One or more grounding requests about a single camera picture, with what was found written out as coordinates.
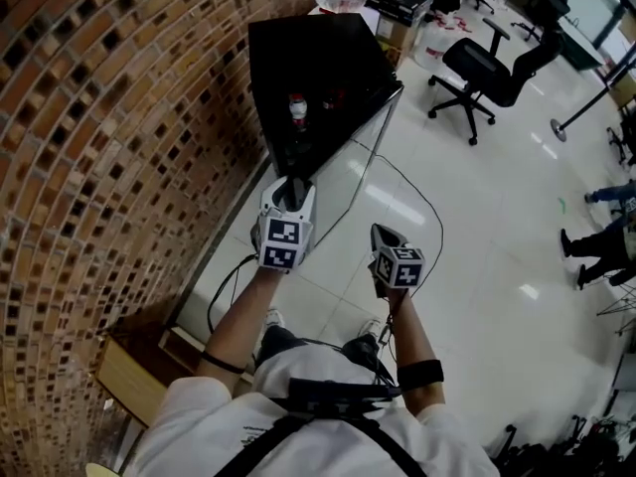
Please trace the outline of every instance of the black wristband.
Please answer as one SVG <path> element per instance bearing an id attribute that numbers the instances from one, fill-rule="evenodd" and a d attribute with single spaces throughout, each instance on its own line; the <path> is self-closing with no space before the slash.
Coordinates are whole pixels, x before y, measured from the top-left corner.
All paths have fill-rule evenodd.
<path id="1" fill-rule="evenodd" d="M 403 392 L 443 381 L 444 372 L 437 360 L 421 361 L 397 368 L 397 383 Z"/>
<path id="2" fill-rule="evenodd" d="M 213 357 L 208 352 L 201 352 L 201 358 L 204 361 L 208 361 L 210 364 L 214 364 L 215 366 L 221 368 L 222 370 L 229 371 L 230 373 L 234 373 L 235 375 L 242 375 L 245 369 L 237 368 L 232 364 L 228 364 L 227 362 L 220 361 L 216 357 Z"/>

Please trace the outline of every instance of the white t-shirt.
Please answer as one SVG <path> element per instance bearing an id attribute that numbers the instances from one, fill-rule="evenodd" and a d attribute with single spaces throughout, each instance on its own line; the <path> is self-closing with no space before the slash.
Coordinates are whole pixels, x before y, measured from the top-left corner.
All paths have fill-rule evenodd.
<path id="1" fill-rule="evenodd" d="M 271 429 L 286 411 L 289 378 L 370 384 L 374 374 L 332 348 L 307 345 L 265 361 L 254 376 L 255 392 L 232 399 L 212 378 L 174 382 L 125 473 L 132 476 L 212 477 L 245 445 Z M 499 472 L 443 404 L 417 417 L 390 406 L 368 413 L 404 448 L 428 477 L 486 477 Z M 391 457 L 362 431 L 342 420 L 313 420 L 285 438 L 250 476 L 403 475 Z"/>

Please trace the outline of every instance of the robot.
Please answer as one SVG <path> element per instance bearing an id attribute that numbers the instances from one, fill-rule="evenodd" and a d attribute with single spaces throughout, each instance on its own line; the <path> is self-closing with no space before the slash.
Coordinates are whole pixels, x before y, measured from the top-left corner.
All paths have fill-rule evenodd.
<path id="1" fill-rule="evenodd" d="M 260 197 L 260 210 L 251 229 L 251 242 L 260 266 L 289 272 L 313 247 L 316 187 L 309 181 L 281 177 Z M 408 289 L 421 284 L 424 255 L 400 233 L 372 224 L 369 265 L 378 297 L 385 288 Z"/>

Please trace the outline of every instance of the white tiled floor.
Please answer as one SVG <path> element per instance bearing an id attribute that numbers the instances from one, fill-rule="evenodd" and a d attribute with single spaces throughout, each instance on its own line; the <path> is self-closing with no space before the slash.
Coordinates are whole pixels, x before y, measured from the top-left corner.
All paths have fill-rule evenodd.
<path id="1" fill-rule="evenodd" d="M 482 15 L 472 7 L 460 14 L 471 37 L 487 47 L 491 31 Z M 508 26 L 519 21 L 513 11 L 499 8 L 495 20 L 511 32 L 498 57 L 512 67 L 530 46 Z M 450 74 L 444 66 L 438 73 Z M 450 98 L 427 85 L 429 76 L 411 60 L 400 68 L 405 91 L 380 150 L 444 223 L 443 254 L 415 304 L 443 362 L 448 402 L 480 442 L 493 443 L 510 422 L 523 432 L 520 441 L 550 442 L 573 413 L 602 410 L 626 338 L 613 333 L 620 315 L 595 316 L 614 292 L 604 284 L 575 292 L 557 248 L 558 229 L 579 238 L 609 222 L 603 207 L 592 218 L 582 195 L 626 179 L 606 139 L 616 108 L 603 99 L 567 131 L 566 143 L 557 141 L 550 118 L 567 119 L 600 89 L 592 73 L 579 74 L 558 58 L 526 84 L 515 106 L 486 101 L 497 124 L 476 114 L 479 145 L 469 147 L 461 108 L 427 117 L 434 103 Z M 206 306 L 223 277 L 251 252 L 248 231 L 260 188 L 273 178 L 268 172 L 252 193 L 182 312 L 179 322 L 202 341 Z M 389 198 L 379 201 L 370 186 Z M 274 299 L 297 335 L 342 344 L 368 317 L 386 316 L 366 271 L 371 223 L 404 233 L 432 265 L 440 245 L 436 218 L 397 172 L 376 159 L 350 213 L 283 280 Z M 250 265 L 241 272 L 238 291 L 253 271 Z M 229 287 L 218 302 L 215 323 L 231 294 Z M 389 352 L 384 360 L 395 368 Z"/>

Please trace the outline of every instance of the person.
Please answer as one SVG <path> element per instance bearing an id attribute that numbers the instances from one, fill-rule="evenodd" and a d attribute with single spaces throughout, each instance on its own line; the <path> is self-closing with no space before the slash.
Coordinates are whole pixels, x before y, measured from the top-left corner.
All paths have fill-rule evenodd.
<path id="1" fill-rule="evenodd" d="M 585 202 L 589 205 L 598 202 L 626 202 L 632 198 L 636 198 L 636 182 L 628 182 L 623 186 L 606 187 L 584 195 Z M 612 231 L 624 228 L 632 215 L 636 215 L 636 213 L 632 211 L 616 218 L 605 230 Z"/>
<path id="2" fill-rule="evenodd" d="M 370 385 L 391 376 L 378 359 L 378 320 L 366 323 L 360 337 L 342 350 L 297 339 L 286 330 L 280 313 L 269 309 L 282 279 L 276 270 L 257 270 L 210 336 L 196 375 L 168 388 L 126 477 L 499 475 L 445 404 L 438 381 L 403 393 L 405 408 L 392 401 L 358 420 L 316 418 L 257 457 L 245 452 L 270 443 L 274 428 L 280 431 L 283 423 L 306 422 L 281 406 L 292 380 Z M 398 369 L 439 364 L 404 292 L 387 290 Z M 266 330 L 255 359 L 253 392 L 234 397 L 263 321 Z M 374 439 L 357 427 L 361 421 L 366 429 L 372 426 Z"/>
<path id="3" fill-rule="evenodd" d="M 596 256 L 600 258 L 590 268 L 586 268 L 585 265 L 580 266 L 576 276 L 576 286 L 581 290 L 585 284 L 607 272 L 627 268 L 636 258 L 636 230 L 633 223 L 623 229 L 605 229 L 578 240 L 570 240 L 565 230 L 561 230 L 559 238 L 565 257 Z"/>

